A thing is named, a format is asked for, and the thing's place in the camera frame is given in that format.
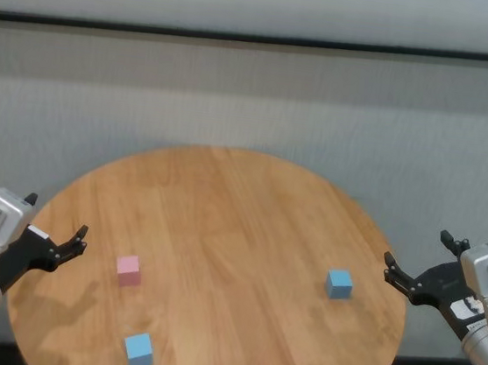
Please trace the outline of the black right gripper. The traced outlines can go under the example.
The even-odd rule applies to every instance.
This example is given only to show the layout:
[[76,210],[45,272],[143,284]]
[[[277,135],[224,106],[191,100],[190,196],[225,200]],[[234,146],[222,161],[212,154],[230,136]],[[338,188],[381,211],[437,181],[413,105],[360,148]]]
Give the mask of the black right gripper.
[[[442,245],[457,260],[470,249],[468,239],[457,240],[448,230],[440,232]],[[439,311],[461,341],[474,323],[484,319],[484,308],[465,283],[460,263],[438,264],[415,279],[416,285],[396,263],[391,252],[384,253],[385,281],[410,299],[413,305],[430,305]]]

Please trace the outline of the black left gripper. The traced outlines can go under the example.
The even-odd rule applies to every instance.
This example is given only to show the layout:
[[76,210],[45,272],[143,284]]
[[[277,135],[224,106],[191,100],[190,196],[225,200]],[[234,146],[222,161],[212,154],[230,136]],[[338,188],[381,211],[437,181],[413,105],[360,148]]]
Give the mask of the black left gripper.
[[[25,202],[35,205],[38,194],[33,192],[25,196]],[[75,234],[60,245],[51,237],[29,225],[20,237],[0,255],[0,291],[5,294],[27,271],[53,271],[58,264],[64,264],[80,256],[87,248],[84,237],[88,226],[82,225]]]

